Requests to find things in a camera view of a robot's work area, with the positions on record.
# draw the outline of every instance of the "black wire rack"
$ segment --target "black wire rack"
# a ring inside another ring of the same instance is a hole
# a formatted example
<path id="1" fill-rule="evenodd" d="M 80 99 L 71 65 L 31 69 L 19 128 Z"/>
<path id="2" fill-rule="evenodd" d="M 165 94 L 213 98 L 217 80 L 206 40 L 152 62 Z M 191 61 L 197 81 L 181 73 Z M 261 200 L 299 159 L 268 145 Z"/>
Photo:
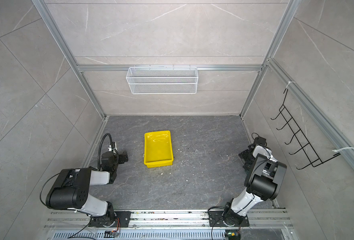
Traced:
<path id="1" fill-rule="evenodd" d="M 296 152 L 294 152 L 294 153 L 289 153 L 289 154 L 290 154 L 290 155 L 294 155 L 294 154 L 296 154 L 296 153 L 298 153 L 299 151 L 302 150 L 302 151 L 305 153 L 307 159 L 309 160 L 309 164 L 308 164 L 308 165 L 306 165 L 306 166 L 304 166 L 304 167 L 301 167 L 301 168 L 298 168 L 298 167 L 297 167 L 297 169 L 298 169 L 298 170 L 301 170 L 301 169 L 304 169 L 304 168 L 306 168 L 306 167 L 308 167 L 308 166 L 310 166 L 310 165 L 313 166 L 313 167 L 316 167 L 316 166 L 319 166 L 319 165 L 321 165 L 321 164 L 324 164 L 325 162 L 327 162 L 327 161 L 329 161 L 329 160 L 332 160 L 333 158 L 335 158 L 335 157 L 337 157 L 337 156 L 340 156 L 341 154 L 338 152 L 338 153 L 334 154 L 331 158 L 329 158 L 328 160 L 325 160 L 325 161 L 323 161 L 323 160 L 318 156 L 318 153 L 315 151 L 314 147 L 313 147 L 312 144 L 309 142 L 309 140 L 307 139 L 306 135 L 304 134 L 304 132 L 302 131 L 302 129 L 299 127 L 298 123 L 295 121 L 295 119 L 293 118 L 293 116 L 291 115 L 291 113 L 289 112 L 289 110 L 288 110 L 288 109 L 286 108 L 286 106 L 285 106 L 285 100 L 286 100 L 286 96 L 287 96 L 287 89 L 285 89 L 284 94 L 285 94 L 285 98 L 284 98 L 284 101 L 283 101 L 281 107 L 279 108 L 279 114 L 278 114 L 275 118 L 270 118 L 270 119 L 271 119 L 271 120 L 276 120 L 280 115 L 284 118 L 284 120 L 285 120 L 285 122 L 286 122 L 285 125 L 284 125 L 283 127 L 281 127 L 280 129 L 278 129 L 278 128 L 276 128 L 276 129 L 277 129 L 278 131 L 279 131 L 279 130 L 282 130 L 286 125 L 288 125 L 289 128 L 290 128 L 290 130 L 293 132 L 293 136 L 292 136 L 292 138 L 290 139 L 290 142 L 289 142 L 289 143 L 286 143 L 286 142 L 285 142 L 285 144 L 286 144 L 286 145 L 289 145 L 289 144 L 293 141 L 293 139 L 295 138 L 295 139 L 297 140 L 297 142 L 299 143 L 299 146 L 300 146 L 300 149 L 298 149 Z M 287 120 L 287 119 L 285 118 L 285 116 L 283 115 L 282 112 L 283 112 L 284 110 L 286 110 L 286 112 L 289 114 L 289 116 L 290 116 L 289 120 Z M 299 129 L 298 131 L 294 132 L 293 128 L 292 128 L 292 127 L 290 126 L 290 124 L 289 124 L 290 121 L 294 122 L 294 123 L 297 125 L 297 127 L 298 127 L 298 129 Z M 306 139 L 306 141 L 304 141 L 302 144 L 301 144 L 301 142 L 300 142 L 299 139 L 298 139 L 299 134 L 302 134 L 303 137 Z M 305 149 L 304 149 L 304 147 L 306 147 L 306 146 L 310 146 L 310 147 L 311 147 L 311 150 L 314 151 L 314 154 L 315 154 L 315 156 L 316 156 L 316 160 L 312 161 L 312 160 L 309 158 L 308 153 L 307 153 L 307 152 L 305 151 Z"/>

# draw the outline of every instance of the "gray marble floor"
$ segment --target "gray marble floor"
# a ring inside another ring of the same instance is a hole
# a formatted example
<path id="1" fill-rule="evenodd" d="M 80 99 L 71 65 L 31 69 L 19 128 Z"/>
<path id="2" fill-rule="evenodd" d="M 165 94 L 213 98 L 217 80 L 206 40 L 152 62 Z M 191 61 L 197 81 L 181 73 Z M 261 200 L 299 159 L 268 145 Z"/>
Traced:
<path id="1" fill-rule="evenodd" d="M 173 165 L 147 168 L 144 134 L 160 130 L 171 132 Z M 244 189 L 246 172 L 237 155 L 249 143 L 238 116 L 111 116 L 106 132 L 119 152 L 128 152 L 129 161 L 119 165 L 112 185 L 90 186 L 89 193 L 115 209 L 205 209 L 224 205 Z M 91 166 L 96 160 L 97 150 Z M 272 208 L 272 203 L 254 208 Z"/>

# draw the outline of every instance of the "mesh basket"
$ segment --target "mesh basket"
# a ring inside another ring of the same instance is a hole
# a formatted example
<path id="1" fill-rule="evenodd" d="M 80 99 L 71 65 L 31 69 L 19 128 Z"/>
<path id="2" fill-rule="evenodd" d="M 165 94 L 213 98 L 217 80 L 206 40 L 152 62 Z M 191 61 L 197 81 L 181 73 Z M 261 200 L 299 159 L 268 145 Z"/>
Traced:
<path id="1" fill-rule="evenodd" d="M 131 67 L 126 80 L 133 94 L 196 93 L 196 67 Z"/>

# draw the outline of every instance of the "zip tie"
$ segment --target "zip tie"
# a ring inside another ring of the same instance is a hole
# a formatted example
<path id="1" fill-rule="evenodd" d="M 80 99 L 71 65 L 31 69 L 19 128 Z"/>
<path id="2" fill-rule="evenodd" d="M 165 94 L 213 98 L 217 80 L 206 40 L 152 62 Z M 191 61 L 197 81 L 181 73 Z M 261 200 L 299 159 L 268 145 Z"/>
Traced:
<path id="1" fill-rule="evenodd" d="M 295 83 L 295 82 L 291 82 L 291 81 L 288 81 L 287 82 L 287 85 L 286 85 L 286 88 L 289 86 L 289 84 L 291 84 L 291 83 Z"/>
<path id="2" fill-rule="evenodd" d="M 339 152 L 339 151 L 342 151 L 344 149 L 354 149 L 354 147 L 343 147 L 343 148 L 340 148 L 340 149 L 334 149 L 332 150 L 333 152 Z"/>

